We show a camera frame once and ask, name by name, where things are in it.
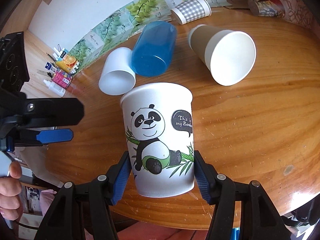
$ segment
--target translucent blue cup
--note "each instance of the translucent blue cup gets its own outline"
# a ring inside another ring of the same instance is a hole
[[[146,25],[132,51],[132,70],[147,77],[164,73],[171,63],[176,37],[177,30],[170,23]]]

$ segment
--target grape wallpaper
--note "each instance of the grape wallpaper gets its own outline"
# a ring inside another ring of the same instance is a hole
[[[170,21],[170,9],[184,0],[134,0],[95,26],[71,50],[80,62],[77,70],[89,66],[100,56],[140,33],[150,22]],[[211,7],[228,6],[226,0],[207,0]]]

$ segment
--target speech bubble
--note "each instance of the speech bubble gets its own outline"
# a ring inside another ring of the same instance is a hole
[[[175,128],[175,130],[188,132],[189,137],[191,133],[193,133],[192,117],[188,111],[185,111],[185,110],[174,111],[171,117],[171,124],[173,128]]]

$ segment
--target human hand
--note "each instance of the human hand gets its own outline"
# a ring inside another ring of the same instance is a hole
[[[12,162],[9,167],[11,177],[0,178],[0,213],[8,220],[20,219],[23,208],[19,198],[22,190],[19,178],[22,176],[20,164]]]

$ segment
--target wooden table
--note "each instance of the wooden table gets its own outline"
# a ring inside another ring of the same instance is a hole
[[[253,38],[257,59],[244,80],[229,87],[214,81],[188,46],[188,32],[198,24],[241,30]],[[210,17],[176,27],[168,71],[159,77],[137,76],[136,85],[174,82],[190,89],[195,149],[235,181],[260,181],[280,214],[312,199],[320,191],[320,41],[310,30],[277,18],[254,17],[247,10],[217,8]],[[132,49],[137,38],[121,46]],[[72,127],[74,139],[49,147],[46,166],[63,182],[91,181],[127,149],[121,96],[106,95],[98,87],[105,59],[74,80],[79,88],[74,95],[85,106],[85,117]],[[176,197],[147,198],[137,194],[132,175],[112,210],[188,229],[208,229],[213,213],[197,186]],[[237,203],[234,226],[239,221]]]

